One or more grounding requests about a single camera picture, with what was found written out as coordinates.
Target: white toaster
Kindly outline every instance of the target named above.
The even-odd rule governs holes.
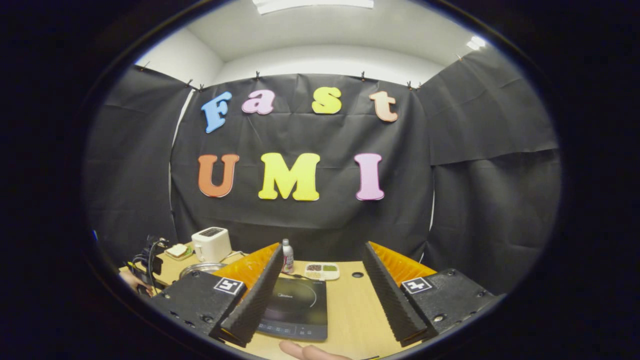
[[[210,227],[191,235],[196,257],[202,263],[219,263],[231,253],[229,231]]]

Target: black fabric backdrop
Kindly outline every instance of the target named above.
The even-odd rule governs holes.
[[[556,219],[561,166],[549,116],[521,72],[492,48],[456,61],[417,95],[436,165],[422,262],[507,292]]]
[[[148,234],[175,241],[169,158],[187,95],[184,83],[153,70],[128,70],[99,110],[88,137],[84,197],[102,248],[119,264]]]
[[[342,92],[337,114],[316,114],[313,93],[322,86]],[[246,114],[241,106],[254,90],[276,94],[268,115]],[[396,98],[393,123],[380,120],[369,95],[384,90]],[[202,105],[225,91],[232,93],[226,123],[205,133]],[[267,152],[282,154],[291,168],[305,152],[320,155],[316,167],[317,201],[258,198]],[[378,165],[385,197],[360,201],[360,169],[353,157],[382,156]],[[237,154],[234,184],[222,198],[198,188],[198,157]],[[334,75],[283,75],[233,81],[196,92],[179,126],[172,158],[172,204],[180,241],[209,226],[229,229],[233,249],[245,252],[288,238],[296,259],[354,261],[366,241],[374,241],[420,259],[429,232],[433,196],[424,111],[406,86]],[[214,165],[220,184],[223,164]]]

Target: induction cooktop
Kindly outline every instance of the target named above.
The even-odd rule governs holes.
[[[257,331],[287,339],[325,340],[326,282],[279,277]]]

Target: bottle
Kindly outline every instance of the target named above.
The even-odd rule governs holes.
[[[289,239],[282,240],[282,254],[284,255],[282,272],[293,274],[293,248],[289,245]]]

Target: foam letter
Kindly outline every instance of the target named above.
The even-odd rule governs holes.
[[[311,108],[316,114],[335,114],[342,107],[342,103],[338,100],[341,95],[338,88],[317,88],[314,92],[316,101],[311,103]]]
[[[375,94],[371,94],[369,95],[369,98],[374,101],[376,115],[382,121],[393,122],[398,119],[398,114],[392,113],[390,109],[390,104],[395,104],[396,99],[389,97],[386,91],[379,91]]]
[[[358,200],[380,200],[385,193],[380,190],[378,182],[378,163],[382,156],[378,154],[357,154],[353,158],[360,166],[360,191]]]
[[[227,114],[227,101],[229,100],[231,100],[231,93],[225,91],[215,99],[202,105],[202,108],[200,108],[201,110],[204,110],[204,115],[207,117],[207,134],[225,123],[225,119],[221,118],[220,115]]]
[[[289,197],[294,184],[296,191],[293,198],[298,201],[315,201],[320,198],[316,192],[316,164],[320,161],[317,154],[305,153],[298,156],[291,170],[285,164],[282,155],[277,152],[269,152],[260,158],[264,162],[264,182],[262,190],[258,193],[260,199],[275,199],[278,193],[273,183],[278,185],[283,199]]]
[[[242,111],[249,114],[267,115],[273,111],[273,99],[275,97],[276,95],[271,90],[256,90],[250,93],[249,100],[242,104]]]
[[[234,185],[234,169],[236,168],[236,163],[240,160],[240,156],[235,154],[222,156],[221,160],[225,164],[225,169],[222,175],[222,184],[219,186],[211,183],[211,173],[216,160],[218,160],[218,157],[215,155],[202,155],[198,158],[200,163],[198,187],[206,196],[223,197],[231,191],[231,187]]]

